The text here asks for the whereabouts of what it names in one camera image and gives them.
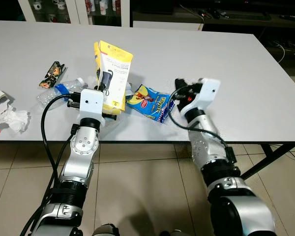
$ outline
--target chip bag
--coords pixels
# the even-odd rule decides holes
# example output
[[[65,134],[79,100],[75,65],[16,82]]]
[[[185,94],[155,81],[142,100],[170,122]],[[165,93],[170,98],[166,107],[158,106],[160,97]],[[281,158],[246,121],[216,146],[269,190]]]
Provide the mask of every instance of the chip bag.
[[[156,92],[141,85],[127,104],[146,117],[164,123],[168,116],[167,104],[170,96]],[[170,102],[170,111],[174,108],[174,101]]]

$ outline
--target desk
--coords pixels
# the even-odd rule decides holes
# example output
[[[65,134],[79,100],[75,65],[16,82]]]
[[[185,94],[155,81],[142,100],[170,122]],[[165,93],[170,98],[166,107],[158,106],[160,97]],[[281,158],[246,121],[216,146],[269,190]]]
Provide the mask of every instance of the desk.
[[[220,80],[206,113],[226,142],[295,145],[295,84],[250,34],[0,22],[0,89],[12,98],[12,106],[32,111],[44,91],[38,83],[53,61],[68,67],[63,80],[95,78],[93,43],[99,40],[134,55],[128,79],[134,89],[144,84],[171,93],[178,77],[190,83],[200,77]],[[50,111],[47,139],[66,140],[77,114],[65,105]],[[42,140],[40,116],[32,112],[26,132],[4,129],[0,140]],[[177,109],[173,116],[186,125]],[[188,141],[187,131],[170,120],[160,124],[129,107],[119,118],[101,129],[101,141]]]

